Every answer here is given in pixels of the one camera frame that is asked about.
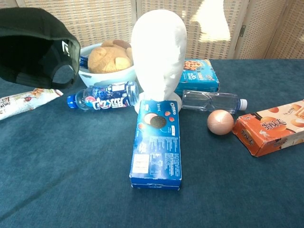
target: blue cookie box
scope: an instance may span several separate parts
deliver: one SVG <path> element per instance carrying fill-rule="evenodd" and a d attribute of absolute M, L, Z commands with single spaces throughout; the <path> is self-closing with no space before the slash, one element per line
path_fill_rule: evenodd
<path fill-rule="evenodd" d="M 184 69 L 180 77 L 175 93 L 182 95 L 183 90 L 196 90 L 216 92 L 219 90 L 219 80 L 208 59 L 185 59 L 185 61 L 197 61 L 201 67 L 196 70 Z"/>
<path fill-rule="evenodd" d="M 154 127 L 153 118 L 163 120 Z M 179 114 L 176 101 L 142 100 L 130 170 L 133 188 L 179 190 L 181 184 Z"/>

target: blue tablecloth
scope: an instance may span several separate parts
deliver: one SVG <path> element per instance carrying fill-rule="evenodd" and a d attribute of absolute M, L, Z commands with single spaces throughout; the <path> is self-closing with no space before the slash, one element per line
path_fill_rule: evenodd
<path fill-rule="evenodd" d="M 211 63 L 220 92 L 248 100 L 235 119 L 304 98 L 304 60 Z M 69 109 L 84 87 L 0 121 L 1 228 L 303 227 L 304 143 L 255 158 L 232 133 L 210 133 L 208 113 L 181 110 L 181 189 L 133 189 L 137 114 Z M 32 89 L 0 81 L 0 97 Z"/>

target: white bowl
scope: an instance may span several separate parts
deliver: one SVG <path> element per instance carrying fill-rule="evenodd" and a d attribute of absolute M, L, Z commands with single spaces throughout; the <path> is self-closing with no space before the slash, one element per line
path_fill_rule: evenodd
<path fill-rule="evenodd" d="M 80 55 L 84 57 L 88 57 L 91 51 L 95 48 L 100 46 L 100 44 L 93 44 L 87 47 L 84 47 L 80 50 Z M 135 81 L 136 80 L 136 73 L 134 70 L 134 66 L 131 66 L 125 70 L 120 70 L 113 73 L 104 73 L 104 74 L 92 74 L 89 72 L 88 69 L 79 68 L 79 75 L 83 80 L 84 84 L 89 86 L 101 86 L 101 85 L 108 85 L 112 83 L 118 82 L 126 82 L 126 81 Z"/>

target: water bottle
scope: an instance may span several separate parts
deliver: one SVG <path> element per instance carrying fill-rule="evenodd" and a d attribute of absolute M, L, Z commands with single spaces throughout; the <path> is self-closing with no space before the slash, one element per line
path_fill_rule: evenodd
<path fill-rule="evenodd" d="M 201 111 L 222 109 L 234 114 L 237 110 L 246 110 L 247 100 L 239 99 L 235 94 L 184 90 L 181 107 Z"/>
<path fill-rule="evenodd" d="M 90 86 L 77 94 L 67 97 L 70 108 L 100 110 L 134 106 L 139 100 L 138 85 L 135 81 L 114 83 L 103 87 Z"/>

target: black baseball cap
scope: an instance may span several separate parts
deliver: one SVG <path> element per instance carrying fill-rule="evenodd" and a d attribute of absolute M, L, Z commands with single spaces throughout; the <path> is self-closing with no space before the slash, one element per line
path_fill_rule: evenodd
<path fill-rule="evenodd" d="M 63 89 L 78 77 L 80 44 L 65 25 L 40 8 L 0 9 L 0 77 L 16 84 Z M 68 82 L 53 81 L 70 65 Z"/>

